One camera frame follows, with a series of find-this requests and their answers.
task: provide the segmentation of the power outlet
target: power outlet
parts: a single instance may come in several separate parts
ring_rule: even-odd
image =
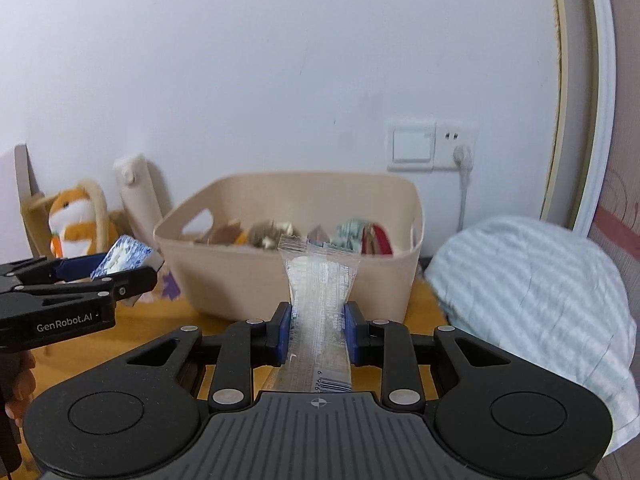
[[[457,170],[453,160],[456,146],[466,144],[471,149],[472,157],[476,155],[476,129],[469,124],[437,123],[436,142],[433,150],[434,170]]]

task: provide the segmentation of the white power cord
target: white power cord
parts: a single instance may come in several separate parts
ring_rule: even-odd
[[[458,217],[458,232],[460,232],[465,222],[466,190],[469,188],[471,169],[474,166],[471,148],[466,144],[456,146],[453,150],[453,160],[460,170],[460,216]]]

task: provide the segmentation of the striped fabric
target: striped fabric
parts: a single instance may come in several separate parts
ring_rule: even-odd
[[[594,242],[532,219],[489,219],[451,238],[425,272],[456,327],[597,394],[612,414],[607,453],[640,433],[629,366],[636,322]]]

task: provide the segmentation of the wall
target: wall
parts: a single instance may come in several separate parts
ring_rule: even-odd
[[[118,193],[143,152],[172,202],[248,170],[384,171],[384,121],[477,123],[466,223],[538,217],[558,102],[554,0],[0,0],[0,148],[41,190]],[[455,231],[459,179],[409,174],[424,252]]]

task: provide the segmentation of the wooden table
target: wooden table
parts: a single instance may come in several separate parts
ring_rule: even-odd
[[[117,355],[123,354],[162,334],[171,332],[182,325],[197,325],[204,334],[222,332],[229,322],[200,314],[193,310],[184,299],[177,301],[138,302],[135,307],[120,306],[116,310],[117,324],[110,330],[82,336],[70,341],[39,348],[33,353],[37,366],[34,370],[37,388],[35,394],[95,367]],[[411,332],[433,334],[436,326],[445,324],[436,300],[429,286],[416,280],[404,323]],[[264,383],[270,367],[261,367],[254,371],[256,391]],[[382,371],[376,367],[352,368],[353,389],[374,391],[380,394]],[[213,367],[207,369],[203,388],[199,397],[206,398],[206,388],[210,384]],[[420,374],[424,391],[428,399],[435,399],[436,393],[429,375],[428,367],[421,366]],[[31,454],[24,444],[21,445],[24,463],[12,474],[14,480],[33,480],[38,477]]]

